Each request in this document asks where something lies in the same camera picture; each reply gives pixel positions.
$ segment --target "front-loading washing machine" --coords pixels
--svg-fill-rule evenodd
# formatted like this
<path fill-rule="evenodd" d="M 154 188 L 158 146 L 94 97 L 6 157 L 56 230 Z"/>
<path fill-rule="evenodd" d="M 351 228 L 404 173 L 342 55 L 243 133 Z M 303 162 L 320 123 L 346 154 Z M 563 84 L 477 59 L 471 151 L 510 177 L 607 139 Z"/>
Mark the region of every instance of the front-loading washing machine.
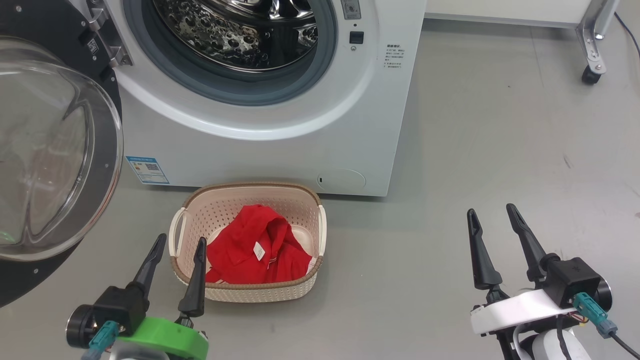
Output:
<path fill-rule="evenodd" d="M 72 3 L 142 183 L 387 194 L 426 0 Z"/>

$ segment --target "basket handle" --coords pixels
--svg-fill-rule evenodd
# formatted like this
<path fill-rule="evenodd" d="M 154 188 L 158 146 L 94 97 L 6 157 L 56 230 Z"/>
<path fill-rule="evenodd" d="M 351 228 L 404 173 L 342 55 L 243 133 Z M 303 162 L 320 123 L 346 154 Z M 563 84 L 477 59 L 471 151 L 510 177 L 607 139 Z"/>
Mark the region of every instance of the basket handle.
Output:
<path fill-rule="evenodd" d="M 180 256 L 180 249 L 182 248 L 182 238 L 184 237 L 184 228 L 186 225 L 185 221 L 182 221 L 182 226 L 180 227 L 180 238 L 178 239 L 177 246 L 175 246 L 175 227 L 178 224 L 178 221 L 184 218 L 186 214 L 186 209 L 180 208 L 178 212 L 176 212 L 173 216 L 173 220 L 171 220 L 171 226 L 169 227 L 169 255 L 174 258 Z"/>
<path fill-rule="evenodd" d="M 318 255 L 324 256 L 324 248 L 326 247 L 326 213 L 324 212 L 324 206 L 319 205 L 318 208 L 320 208 L 320 214 L 318 215 L 318 220 L 320 221 L 320 249 Z"/>

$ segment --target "caster wheel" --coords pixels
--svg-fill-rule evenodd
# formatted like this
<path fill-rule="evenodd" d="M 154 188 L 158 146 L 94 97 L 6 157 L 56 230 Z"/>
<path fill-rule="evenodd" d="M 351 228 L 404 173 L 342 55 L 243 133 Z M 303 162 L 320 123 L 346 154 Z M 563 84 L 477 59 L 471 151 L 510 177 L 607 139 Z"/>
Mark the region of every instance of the caster wheel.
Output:
<path fill-rule="evenodd" d="M 585 84 L 593 85 L 595 83 L 598 83 L 598 80 L 600 80 L 600 76 L 601 74 L 596 74 L 595 72 L 591 71 L 591 68 L 589 68 L 589 65 L 587 65 L 587 67 L 584 68 L 584 72 L 582 73 L 582 82 Z"/>

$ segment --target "clothing tag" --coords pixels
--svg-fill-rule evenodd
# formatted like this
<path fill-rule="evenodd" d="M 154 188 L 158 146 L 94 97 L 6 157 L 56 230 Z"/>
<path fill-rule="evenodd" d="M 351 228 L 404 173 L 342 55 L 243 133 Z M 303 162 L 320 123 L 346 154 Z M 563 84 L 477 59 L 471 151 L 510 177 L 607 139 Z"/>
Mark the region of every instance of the clothing tag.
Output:
<path fill-rule="evenodd" d="M 258 244 L 257 241 L 253 246 L 253 252 L 255 253 L 256 258 L 258 258 L 258 261 L 262 260 L 262 257 L 264 256 L 264 249 L 260 246 L 260 244 Z"/>
<path fill-rule="evenodd" d="M 311 258 L 311 260 L 309 261 L 309 266 L 307 267 L 307 274 L 309 274 L 311 270 L 314 268 L 317 260 L 318 258 Z"/>

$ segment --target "sticker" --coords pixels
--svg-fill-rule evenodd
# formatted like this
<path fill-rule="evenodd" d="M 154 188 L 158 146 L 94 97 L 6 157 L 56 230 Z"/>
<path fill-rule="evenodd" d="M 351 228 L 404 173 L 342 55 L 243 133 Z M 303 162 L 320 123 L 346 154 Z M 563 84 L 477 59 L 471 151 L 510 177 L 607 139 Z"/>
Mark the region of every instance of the sticker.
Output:
<path fill-rule="evenodd" d="M 360 2 L 358 0 L 341 0 L 342 12 L 346 20 L 358 20 L 361 19 L 360 15 Z"/>
<path fill-rule="evenodd" d="M 260 244 L 258 244 L 257 241 L 253 246 L 253 253 L 255 254 L 255 257 L 258 258 L 258 261 L 262 260 L 262 257 L 264 256 L 264 249 L 260 246 Z"/>
<path fill-rule="evenodd" d="M 91 55 L 94 55 L 95 53 L 98 52 L 98 50 L 100 50 L 100 48 L 98 47 L 98 43 L 95 42 L 94 38 L 91 39 L 91 41 L 89 41 L 89 44 L 87 44 L 87 47 L 91 51 Z"/>
<path fill-rule="evenodd" d="M 138 158 L 127 156 L 131 168 L 143 184 L 168 184 L 169 180 L 164 176 L 155 158 Z"/>
<path fill-rule="evenodd" d="M 398 44 L 387 44 L 385 49 L 385 68 L 401 69 L 404 61 L 404 49 Z"/>

